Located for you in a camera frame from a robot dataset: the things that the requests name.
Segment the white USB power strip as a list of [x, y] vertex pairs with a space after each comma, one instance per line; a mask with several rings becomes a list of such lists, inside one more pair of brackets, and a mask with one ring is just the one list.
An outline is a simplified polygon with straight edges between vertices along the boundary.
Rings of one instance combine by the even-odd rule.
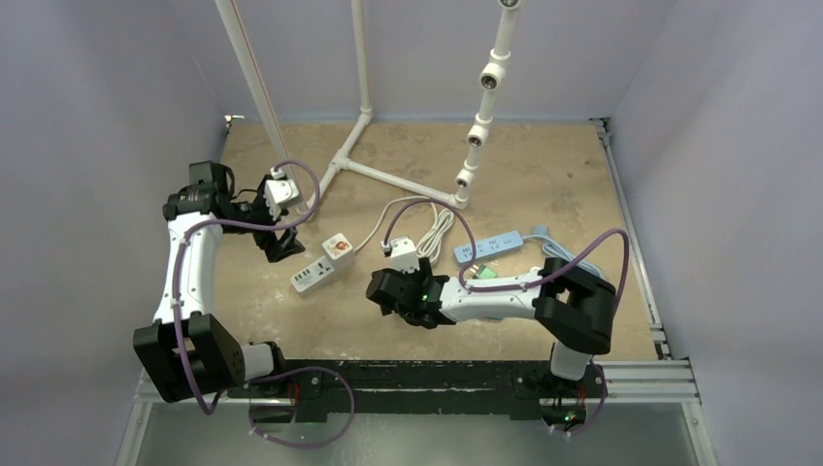
[[290, 278], [290, 283], [298, 294], [306, 296], [332, 282], [351, 265], [352, 262], [333, 261], [328, 257], [320, 257], [295, 273]]

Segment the light blue power strip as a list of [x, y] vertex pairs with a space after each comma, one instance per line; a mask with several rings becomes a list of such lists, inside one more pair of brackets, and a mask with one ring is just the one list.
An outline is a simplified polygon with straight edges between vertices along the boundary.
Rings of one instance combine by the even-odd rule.
[[516, 230], [498, 234], [485, 239], [475, 241], [475, 248], [467, 243], [456, 247], [453, 250], [454, 258], [459, 265], [465, 265], [472, 260], [472, 253], [475, 254], [475, 262], [497, 257], [499, 255], [520, 250], [524, 245], [523, 236]]

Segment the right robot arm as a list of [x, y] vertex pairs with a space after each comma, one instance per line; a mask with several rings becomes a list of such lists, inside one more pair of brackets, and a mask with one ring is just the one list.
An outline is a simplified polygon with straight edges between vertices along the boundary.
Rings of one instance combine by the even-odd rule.
[[436, 275], [421, 260], [410, 271], [375, 271], [365, 292], [384, 315], [426, 329], [470, 320], [538, 322], [556, 340], [544, 380], [559, 395], [581, 385], [593, 357], [610, 352], [618, 294], [618, 287], [558, 257], [518, 276], [465, 282]]

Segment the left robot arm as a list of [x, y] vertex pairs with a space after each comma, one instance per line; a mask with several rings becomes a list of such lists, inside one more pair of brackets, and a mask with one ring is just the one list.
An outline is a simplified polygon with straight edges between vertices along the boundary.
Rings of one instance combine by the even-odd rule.
[[270, 263], [304, 251], [295, 222], [281, 223], [300, 203], [296, 181], [279, 163], [263, 176], [250, 201], [238, 200], [233, 170], [203, 161], [162, 207], [170, 241], [164, 289], [148, 326], [133, 333], [133, 348], [160, 397], [192, 399], [211, 415], [223, 393], [251, 382], [264, 396], [286, 391], [289, 371], [274, 342], [240, 343], [215, 315], [217, 252], [226, 235], [249, 234]]

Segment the green plug adapter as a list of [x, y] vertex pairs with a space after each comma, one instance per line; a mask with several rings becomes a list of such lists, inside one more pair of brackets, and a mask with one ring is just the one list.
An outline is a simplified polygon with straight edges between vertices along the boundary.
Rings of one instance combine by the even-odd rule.
[[492, 280], [498, 277], [498, 274], [485, 264], [473, 264], [467, 269], [467, 274], [468, 282]]

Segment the white PVC pipe frame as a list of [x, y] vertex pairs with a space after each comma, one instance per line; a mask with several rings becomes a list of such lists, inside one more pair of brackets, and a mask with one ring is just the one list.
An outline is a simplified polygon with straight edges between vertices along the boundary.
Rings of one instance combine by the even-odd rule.
[[[270, 143], [280, 159], [288, 160], [288, 149], [286, 148], [280, 131], [274, 104], [266, 88], [258, 61], [254, 56], [250, 37], [241, 19], [239, 6], [235, 1], [217, 1], [215, 5], [232, 49], [239, 61], [256, 110], [264, 123]], [[322, 195], [328, 190], [331, 182], [342, 171], [353, 172], [381, 183], [402, 188], [412, 194], [421, 195], [424, 198], [441, 201], [452, 208], [465, 209], [468, 207], [481, 156], [489, 140], [497, 96], [508, 76], [511, 41], [520, 12], [523, 8], [521, 1], [500, 1], [498, 5], [501, 8], [501, 16], [496, 32], [495, 43], [489, 52], [487, 63], [478, 76], [478, 83], [482, 88], [482, 97], [474, 123], [468, 130], [466, 136], [468, 153], [462, 168], [455, 177], [456, 190], [453, 193], [447, 193], [421, 183], [391, 175], [387, 172], [356, 162], [350, 157], [355, 143], [358, 142], [365, 129], [370, 125], [374, 115], [369, 93], [364, 6], [361, 1], [352, 1], [350, 3], [359, 86], [360, 113], [343, 144], [328, 163], [326, 172], [320, 178], [319, 188], [315, 191], [315, 194], [304, 202], [305, 207], [309, 207], [311, 203], [320, 200]]]

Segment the aluminium rail right table edge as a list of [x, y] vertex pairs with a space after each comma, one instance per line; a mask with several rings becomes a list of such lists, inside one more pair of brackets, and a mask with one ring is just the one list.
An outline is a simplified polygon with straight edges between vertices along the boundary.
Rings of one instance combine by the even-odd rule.
[[618, 174], [617, 165], [612, 152], [613, 132], [609, 128], [610, 119], [608, 117], [593, 117], [588, 119], [594, 127], [598, 139], [600, 140], [603, 152], [609, 167], [609, 174], [613, 184], [614, 192], [620, 208], [622, 221], [625, 230], [629, 235], [631, 247], [631, 261], [634, 274], [638, 281], [638, 287], [642, 295], [643, 308], [649, 320], [649, 328], [652, 343], [660, 360], [672, 360], [671, 349], [668, 345], [668, 338], [664, 325], [658, 311], [658, 307], [651, 289], [647, 270], [643, 261], [642, 249], [639, 245], [636, 229], [626, 199], [623, 184]]

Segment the aluminium front rail frame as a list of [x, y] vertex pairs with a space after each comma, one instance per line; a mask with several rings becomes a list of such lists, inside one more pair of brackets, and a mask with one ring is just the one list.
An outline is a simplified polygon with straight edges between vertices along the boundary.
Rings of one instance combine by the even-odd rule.
[[585, 400], [542, 361], [296, 359], [289, 396], [205, 415], [141, 377], [119, 465], [713, 465], [691, 365], [600, 361]]

